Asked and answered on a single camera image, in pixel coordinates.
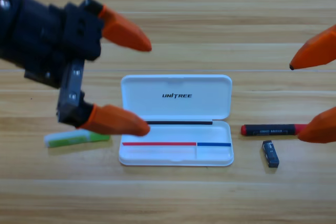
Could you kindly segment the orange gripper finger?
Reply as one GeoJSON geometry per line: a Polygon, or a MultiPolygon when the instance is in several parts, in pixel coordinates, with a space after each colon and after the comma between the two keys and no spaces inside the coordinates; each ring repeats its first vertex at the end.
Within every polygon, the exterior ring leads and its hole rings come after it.
{"type": "Polygon", "coordinates": [[[135,135],[145,136],[150,131],[150,126],[133,112],[124,110],[114,105],[98,106],[93,109],[87,121],[79,126],[104,135],[135,135]]]}

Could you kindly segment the black-tipped orange gripper finger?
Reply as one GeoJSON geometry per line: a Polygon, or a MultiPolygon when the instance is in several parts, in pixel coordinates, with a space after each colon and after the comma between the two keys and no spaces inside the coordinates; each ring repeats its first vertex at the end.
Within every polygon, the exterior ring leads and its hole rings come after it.
{"type": "Polygon", "coordinates": [[[306,41],[289,64],[291,70],[326,65],[335,60],[335,25],[306,41]]]}

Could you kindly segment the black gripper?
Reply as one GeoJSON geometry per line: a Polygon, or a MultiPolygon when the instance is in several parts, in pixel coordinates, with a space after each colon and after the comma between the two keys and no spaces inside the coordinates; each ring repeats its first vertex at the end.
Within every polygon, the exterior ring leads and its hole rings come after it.
{"type": "Polygon", "coordinates": [[[93,105],[81,90],[84,65],[101,54],[103,38],[150,52],[152,44],[135,23],[94,0],[59,8],[20,0],[14,14],[1,13],[1,59],[25,70],[24,77],[60,91],[60,123],[84,125],[93,105]]]}

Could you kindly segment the plain orange gripper finger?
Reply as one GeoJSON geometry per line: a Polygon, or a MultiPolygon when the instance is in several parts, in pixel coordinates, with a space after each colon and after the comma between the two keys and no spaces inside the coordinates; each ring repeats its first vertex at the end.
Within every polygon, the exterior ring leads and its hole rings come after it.
{"type": "Polygon", "coordinates": [[[335,107],[316,115],[307,126],[300,131],[298,139],[309,143],[335,142],[335,107]]]}

